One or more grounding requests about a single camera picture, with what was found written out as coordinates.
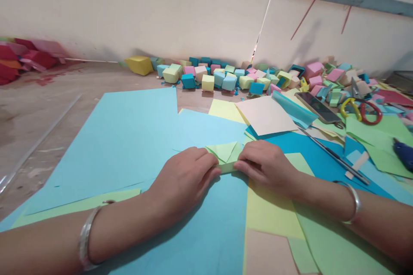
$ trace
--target phone screen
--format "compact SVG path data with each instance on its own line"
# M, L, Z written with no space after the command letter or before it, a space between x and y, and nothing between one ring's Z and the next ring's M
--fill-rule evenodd
M341 119L334 114L328 107L321 103L315 96L309 92L298 92L297 96L303 99L309 106L311 106L321 117L327 122L340 122Z

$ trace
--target silver bangle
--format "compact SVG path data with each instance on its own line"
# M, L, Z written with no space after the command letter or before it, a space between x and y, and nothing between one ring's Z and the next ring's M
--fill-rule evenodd
M349 221L342 221L345 224L352 224L358 218L358 213L359 213L360 208L361 208L360 198L358 197L358 194L357 194L356 190L354 190L354 188L350 184L345 183L341 180L335 180L333 182L334 183L340 183L340 184L344 185L345 187L347 187L350 190L353 197L354 197L354 204L355 204L355 207L356 207L356 210L354 211L354 215L353 215L353 217L351 217L351 219Z
M93 264L90 262L89 259L89 234L90 229L92 228L93 220L95 219L97 213L100 211L102 206L98 206L93 209L92 213L87 218L82 231L80 232L80 240L79 240L79 259L80 263L83 266L83 271L90 271L92 269L97 268L99 265Z

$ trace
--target floor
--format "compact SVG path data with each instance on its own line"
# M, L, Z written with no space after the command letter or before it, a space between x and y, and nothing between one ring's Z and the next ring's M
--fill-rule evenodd
M170 87L153 72L133 74L128 68L107 63L70 63L44 73L28 72L0 87L0 180L10 175L18 162L81 95L58 125L47 135L19 169L0 196L0 220L37 192L47 181L72 140L105 92ZM212 99L239 102L239 95L177 85L177 110L208 113Z

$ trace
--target glue gun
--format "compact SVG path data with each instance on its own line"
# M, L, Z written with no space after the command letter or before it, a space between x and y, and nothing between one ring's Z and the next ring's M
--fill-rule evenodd
M393 150L397 157L406 167L407 170L413 172L413 148L407 146L405 143L401 143L398 139L394 138Z

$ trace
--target scissors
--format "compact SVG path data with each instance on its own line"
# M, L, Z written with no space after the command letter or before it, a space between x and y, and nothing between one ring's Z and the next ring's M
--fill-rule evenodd
M355 101L361 102L359 107L357 106ZM364 100L363 96L360 95L360 90L358 89L357 83L354 78L351 79L351 97L344 101L340 108L340 113L343 117L348 117L347 113L345 112L345 107L348 103L350 103L353 107L354 112L357 116L357 120L359 122L364 122L368 125L377 125L383 118L383 113L381 112L381 110L375 104ZM366 118L366 104L370 105L376 112L377 118L373 122L368 121Z

